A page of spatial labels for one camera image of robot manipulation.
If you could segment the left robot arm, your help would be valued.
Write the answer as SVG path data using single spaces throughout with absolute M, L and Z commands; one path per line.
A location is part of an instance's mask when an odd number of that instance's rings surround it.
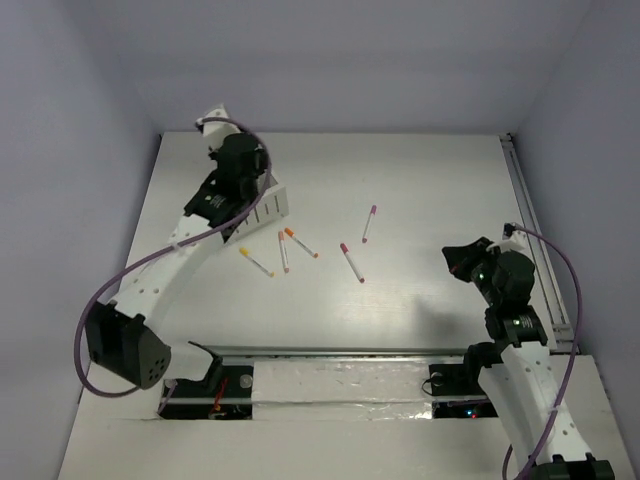
M 185 347 L 162 339 L 161 326 L 173 301 L 199 266 L 218 253 L 263 203 L 272 164 L 267 149 L 247 132 L 233 132 L 209 149 L 214 170 L 187 202 L 165 247 L 123 271 L 132 279 L 108 301 L 99 289 L 84 308 L 76 342 L 85 340 L 93 364 L 148 390 L 164 378 L 187 381 L 209 395 L 221 383 L 212 352 L 194 341 Z

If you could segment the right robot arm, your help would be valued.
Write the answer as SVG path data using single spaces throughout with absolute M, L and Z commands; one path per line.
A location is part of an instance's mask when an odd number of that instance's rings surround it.
M 485 237 L 443 248 L 447 268 L 473 284 L 487 303 L 489 341 L 472 345 L 460 368 L 462 384 L 483 392 L 510 441 L 505 456 L 520 479 L 612 479 L 611 463 L 594 456 L 566 405 L 548 338 L 530 304 L 535 264 L 513 240 Z

